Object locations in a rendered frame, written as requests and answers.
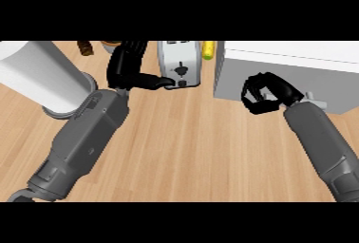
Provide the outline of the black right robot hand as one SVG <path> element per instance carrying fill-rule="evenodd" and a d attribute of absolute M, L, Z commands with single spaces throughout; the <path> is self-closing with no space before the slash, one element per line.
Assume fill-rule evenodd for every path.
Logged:
<path fill-rule="evenodd" d="M 265 87 L 277 97 L 275 101 L 263 97 L 262 89 Z M 294 103 L 300 102 L 303 98 L 303 93 L 271 72 L 250 76 L 244 82 L 241 101 L 255 115 L 278 111 L 281 104 L 291 106 Z"/>

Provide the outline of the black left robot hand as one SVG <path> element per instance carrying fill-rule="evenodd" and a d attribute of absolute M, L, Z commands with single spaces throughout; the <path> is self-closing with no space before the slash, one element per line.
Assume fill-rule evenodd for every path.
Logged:
<path fill-rule="evenodd" d="M 176 84 L 172 78 L 141 72 L 147 47 L 148 41 L 123 41 L 116 47 L 107 67 L 107 81 L 111 88 L 130 90 L 138 87 L 157 90 Z"/>

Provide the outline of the white and grey drawer cabinet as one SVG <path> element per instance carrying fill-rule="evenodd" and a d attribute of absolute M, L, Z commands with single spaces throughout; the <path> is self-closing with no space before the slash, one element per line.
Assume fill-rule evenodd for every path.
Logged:
<path fill-rule="evenodd" d="M 244 81 L 277 74 L 333 114 L 359 107 L 359 41 L 221 41 L 213 96 L 241 99 Z"/>

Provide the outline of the grey cup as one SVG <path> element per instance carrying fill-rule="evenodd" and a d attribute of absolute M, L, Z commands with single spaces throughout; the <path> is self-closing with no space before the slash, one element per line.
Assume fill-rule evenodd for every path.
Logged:
<path fill-rule="evenodd" d="M 116 47 L 122 44 L 122 41 L 102 41 L 102 46 L 108 53 L 114 52 Z"/>

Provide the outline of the brown bottle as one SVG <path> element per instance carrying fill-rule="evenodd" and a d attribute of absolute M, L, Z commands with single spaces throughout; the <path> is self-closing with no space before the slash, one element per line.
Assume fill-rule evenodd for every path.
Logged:
<path fill-rule="evenodd" d="M 91 56 L 95 54 L 93 46 L 89 41 L 79 41 L 77 46 L 79 46 L 80 53 L 83 56 Z"/>

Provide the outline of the silver toaster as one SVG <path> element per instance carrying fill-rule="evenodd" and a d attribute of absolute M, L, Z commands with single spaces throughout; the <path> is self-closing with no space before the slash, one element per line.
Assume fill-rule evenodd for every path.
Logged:
<path fill-rule="evenodd" d="M 203 52 L 198 41 L 158 41 L 157 59 L 161 75 L 176 82 L 169 90 L 201 84 Z"/>

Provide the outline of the yellow corn cob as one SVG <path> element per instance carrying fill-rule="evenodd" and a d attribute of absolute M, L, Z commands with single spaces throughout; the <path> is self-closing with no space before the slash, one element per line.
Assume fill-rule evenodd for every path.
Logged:
<path fill-rule="evenodd" d="M 215 42 L 213 41 L 204 41 L 203 44 L 203 58 L 206 60 L 210 60 L 215 55 Z"/>

